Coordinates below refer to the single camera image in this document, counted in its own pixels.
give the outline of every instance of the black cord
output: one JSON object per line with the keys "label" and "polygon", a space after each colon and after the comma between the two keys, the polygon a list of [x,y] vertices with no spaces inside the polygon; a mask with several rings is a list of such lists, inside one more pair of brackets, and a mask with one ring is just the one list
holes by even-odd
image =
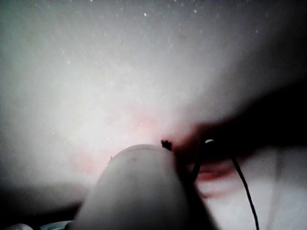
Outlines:
{"label": "black cord", "polygon": [[248,184],[246,183],[246,180],[243,176],[243,173],[240,169],[240,166],[238,164],[238,162],[236,161],[236,158],[234,156],[231,157],[231,160],[233,162],[233,164],[235,165],[235,168],[237,170],[237,172],[239,173],[240,175],[240,178],[244,184],[244,187],[245,187],[245,190],[246,190],[246,193],[248,195],[248,201],[249,201],[249,204],[250,204],[250,207],[251,207],[251,210],[253,212],[253,215],[254,215],[254,219],[255,219],[255,224],[256,224],[256,230],[259,230],[259,223],[258,223],[258,217],[257,217],[257,213],[256,213],[256,210],[255,210],[255,207],[253,205],[253,202],[251,200],[251,196],[250,196],[250,193],[249,193],[249,190],[248,190]]}
{"label": "black cord", "polygon": [[[203,158],[203,153],[205,152],[204,151],[204,147],[205,145],[208,143],[208,140],[207,141],[204,141],[204,140],[200,140],[199,143],[198,143],[198,147],[197,147],[197,152],[196,152],[196,159],[195,159],[195,164],[194,164],[194,168],[193,168],[193,171],[192,171],[192,174],[191,174],[191,181],[194,182],[198,176],[198,173],[200,171],[200,167],[201,167],[201,164],[202,164],[202,158]],[[162,140],[161,141],[161,144],[162,144],[162,147],[163,148],[166,148],[168,150],[172,150],[172,144],[170,141],[168,140]],[[250,193],[249,193],[249,189],[248,189],[248,184],[246,183],[246,180],[244,178],[244,175],[240,169],[240,166],[238,164],[238,162],[236,161],[236,158],[235,156],[231,156],[231,160],[243,182],[243,185],[245,187],[245,191],[248,195],[248,201],[249,201],[249,204],[250,204],[250,207],[251,207],[251,210],[253,212],[253,215],[254,215],[254,219],[255,219],[255,224],[256,224],[256,230],[259,230],[259,223],[258,223],[258,217],[257,217],[257,213],[256,213],[256,210],[255,210],[255,207],[253,205],[253,201],[251,200],[251,196],[250,196]]]}

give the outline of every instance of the small black tip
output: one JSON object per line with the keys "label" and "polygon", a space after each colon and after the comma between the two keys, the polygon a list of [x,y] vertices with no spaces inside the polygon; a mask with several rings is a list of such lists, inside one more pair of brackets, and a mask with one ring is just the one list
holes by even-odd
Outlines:
{"label": "small black tip", "polygon": [[172,150],[172,142],[169,140],[161,140],[162,147],[167,149],[167,150]]}

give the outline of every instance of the black wire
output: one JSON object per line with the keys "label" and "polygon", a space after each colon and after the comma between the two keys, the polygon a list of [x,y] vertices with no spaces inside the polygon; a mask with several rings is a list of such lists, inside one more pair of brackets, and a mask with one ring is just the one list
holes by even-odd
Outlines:
{"label": "black wire", "polygon": [[248,190],[248,184],[246,183],[246,180],[245,180],[245,178],[244,178],[244,176],[243,176],[243,173],[242,173],[242,171],[241,171],[241,169],[240,169],[240,166],[239,166],[238,162],[236,161],[236,158],[235,158],[234,156],[232,156],[232,157],[231,157],[231,160],[232,160],[233,164],[235,165],[236,170],[237,170],[237,172],[239,173],[240,178],[241,178],[241,180],[242,180],[242,182],[243,182],[243,184],[244,184],[246,193],[247,193],[247,195],[248,195],[248,201],[249,201],[251,210],[252,210],[253,215],[254,215],[255,224],[256,224],[256,230],[259,230],[258,217],[257,217],[257,213],[256,213],[256,210],[255,210],[255,207],[254,207],[254,205],[253,205],[253,202],[252,202],[252,200],[251,200],[251,196],[250,196],[250,193],[249,193],[249,190]]}
{"label": "black wire", "polygon": [[[198,143],[198,148],[197,148],[197,153],[196,153],[196,159],[195,159],[195,164],[194,164],[194,168],[193,168],[193,172],[191,174],[191,180],[194,182],[197,178],[197,175],[199,173],[199,170],[200,170],[200,167],[201,167],[201,163],[202,163],[202,155],[203,153],[205,152],[205,145],[206,145],[206,142],[204,140],[201,140],[199,141]],[[250,193],[249,193],[249,189],[248,189],[248,184],[246,183],[246,180],[244,178],[244,175],[240,169],[240,166],[238,164],[238,162],[236,161],[236,158],[234,156],[231,157],[231,160],[238,172],[238,174],[240,175],[240,178],[243,182],[243,185],[245,187],[245,190],[246,190],[246,193],[248,195],[248,201],[249,201],[249,204],[250,204],[250,207],[251,207],[251,210],[253,212],[253,215],[254,215],[254,219],[255,219],[255,224],[256,224],[256,230],[259,230],[259,223],[258,223],[258,217],[257,217],[257,213],[256,213],[256,210],[255,210],[255,207],[253,205],[253,202],[251,200],[251,196],[250,196]]]}

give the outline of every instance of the thin cable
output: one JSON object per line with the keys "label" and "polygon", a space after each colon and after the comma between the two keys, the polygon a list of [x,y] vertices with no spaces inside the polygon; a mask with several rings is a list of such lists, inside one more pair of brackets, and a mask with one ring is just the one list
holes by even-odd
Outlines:
{"label": "thin cable", "polygon": [[237,172],[239,173],[240,178],[241,178],[241,180],[242,180],[242,182],[243,182],[243,184],[244,184],[246,193],[247,193],[247,195],[248,195],[248,201],[249,201],[251,210],[252,210],[253,215],[254,215],[255,224],[256,224],[256,230],[259,230],[258,217],[257,217],[257,213],[256,213],[256,210],[255,210],[255,207],[254,207],[254,205],[253,205],[253,202],[252,202],[252,200],[251,200],[251,196],[250,196],[250,193],[249,193],[249,190],[248,190],[248,184],[246,183],[246,180],[245,180],[245,178],[244,178],[244,176],[243,176],[243,173],[242,173],[242,171],[241,171],[241,169],[240,169],[240,166],[239,166],[238,162],[236,161],[236,158],[235,158],[234,156],[232,156],[232,157],[231,157],[231,160],[232,160],[232,162],[234,163],[235,168],[236,168]]}

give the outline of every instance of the white cylindrical object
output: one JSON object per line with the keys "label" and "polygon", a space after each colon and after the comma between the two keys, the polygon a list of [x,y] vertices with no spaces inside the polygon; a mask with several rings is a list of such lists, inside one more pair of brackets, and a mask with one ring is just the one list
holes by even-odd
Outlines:
{"label": "white cylindrical object", "polygon": [[137,145],[109,163],[71,229],[191,229],[191,209],[173,153]]}

